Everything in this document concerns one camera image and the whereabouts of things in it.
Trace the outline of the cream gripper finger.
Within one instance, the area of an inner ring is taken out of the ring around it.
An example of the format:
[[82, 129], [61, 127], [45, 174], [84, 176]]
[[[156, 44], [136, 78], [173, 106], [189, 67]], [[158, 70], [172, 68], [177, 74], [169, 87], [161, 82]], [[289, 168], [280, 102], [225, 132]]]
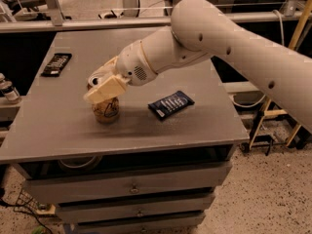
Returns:
[[84, 100], [91, 104], [97, 104], [116, 98], [126, 92], [129, 81], [129, 78], [124, 78], [121, 75], [112, 75], [88, 90], [84, 95]]

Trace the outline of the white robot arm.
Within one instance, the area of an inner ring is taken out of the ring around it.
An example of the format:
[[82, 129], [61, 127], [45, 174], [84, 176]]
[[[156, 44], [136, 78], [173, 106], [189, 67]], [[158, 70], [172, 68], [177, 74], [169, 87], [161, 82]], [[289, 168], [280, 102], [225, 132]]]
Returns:
[[216, 56], [312, 132], [312, 59], [254, 34], [206, 0], [181, 0], [171, 24], [125, 47], [88, 79], [95, 104], [160, 73]]

